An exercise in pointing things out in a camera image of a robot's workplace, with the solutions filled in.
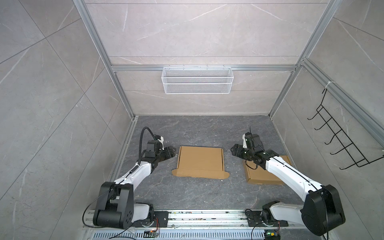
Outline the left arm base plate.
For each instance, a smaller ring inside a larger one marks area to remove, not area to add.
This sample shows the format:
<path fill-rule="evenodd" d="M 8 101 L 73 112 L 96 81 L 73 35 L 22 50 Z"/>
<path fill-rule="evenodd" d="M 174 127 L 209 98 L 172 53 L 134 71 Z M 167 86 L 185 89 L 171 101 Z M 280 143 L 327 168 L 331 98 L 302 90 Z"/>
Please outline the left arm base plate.
<path fill-rule="evenodd" d="M 167 211 L 154 211 L 150 213 L 150 217 L 145 220 L 139 220 L 133 223 L 136 228 L 166 228 L 169 221 L 169 212 Z"/>

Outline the cardboard box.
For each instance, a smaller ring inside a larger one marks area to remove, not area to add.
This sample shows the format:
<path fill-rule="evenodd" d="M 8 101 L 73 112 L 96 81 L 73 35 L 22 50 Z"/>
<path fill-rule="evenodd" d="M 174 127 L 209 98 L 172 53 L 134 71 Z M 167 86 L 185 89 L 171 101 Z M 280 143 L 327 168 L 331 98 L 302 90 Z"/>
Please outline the cardboard box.
<path fill-rule="evenodd" d="M 224 151 L 221 148 L 181 146 L 177 168 L 172 170 L 176 177 L 227 179 Z"/>
<path fill-rule="evenodd" d="M 243 161 L 246 182 L 253 185 L 285 185 L 285 183 L 274 174 L 257 166 L 253 161 Z"/>

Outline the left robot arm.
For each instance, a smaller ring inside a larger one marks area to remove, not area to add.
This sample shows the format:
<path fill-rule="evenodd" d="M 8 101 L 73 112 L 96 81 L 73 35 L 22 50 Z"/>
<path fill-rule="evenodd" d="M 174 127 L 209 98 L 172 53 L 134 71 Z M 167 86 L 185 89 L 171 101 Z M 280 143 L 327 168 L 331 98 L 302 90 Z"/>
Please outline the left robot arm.
<path fill-rule="evenodd" d="M 160 162 L 176 156 L 176 148 L 164 147 L 161 141 L 149 141 L 134 166 L 122 177 L 101 185 L 93 216 L 99 228 L 127 229 L 151 225 L 155 213 L 152 204 L 135 203 L 134 191 Z"/>

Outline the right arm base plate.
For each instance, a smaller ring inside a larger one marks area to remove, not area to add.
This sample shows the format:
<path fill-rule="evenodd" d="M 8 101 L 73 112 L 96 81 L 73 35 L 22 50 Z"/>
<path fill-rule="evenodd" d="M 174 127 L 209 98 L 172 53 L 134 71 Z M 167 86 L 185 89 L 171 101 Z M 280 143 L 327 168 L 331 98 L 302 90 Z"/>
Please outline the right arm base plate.
<path fill-rule="evenodd" d="M 266 211 L 245 210 L 246 219 L 249 227 L 288 227 L 287 221 L 275 220 L 272 215 Z"/>

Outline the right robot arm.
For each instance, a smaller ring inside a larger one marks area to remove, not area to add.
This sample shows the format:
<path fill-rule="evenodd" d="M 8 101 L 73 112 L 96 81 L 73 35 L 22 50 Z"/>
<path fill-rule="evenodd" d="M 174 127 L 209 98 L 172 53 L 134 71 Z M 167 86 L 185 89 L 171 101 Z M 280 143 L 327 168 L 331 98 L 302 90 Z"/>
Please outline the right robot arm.
<path fill-rule="evenodd" d="M 341 198 L 335 187 L 310 179 L 276 152 L 265 150 L 258 135 L 245 133 L 243 144 L 235 144 L 231 153 L 278 177 L 304 202 L 302 205 L 291 205 L 272 201 L 263 206 L 258 218 L 253 211 L 245 210 L 246 216 L 256 224 L 272 227 L 281 222 L 291 222 L 304 225 L 312 234 L 322 236 L 346 222 Z"/>

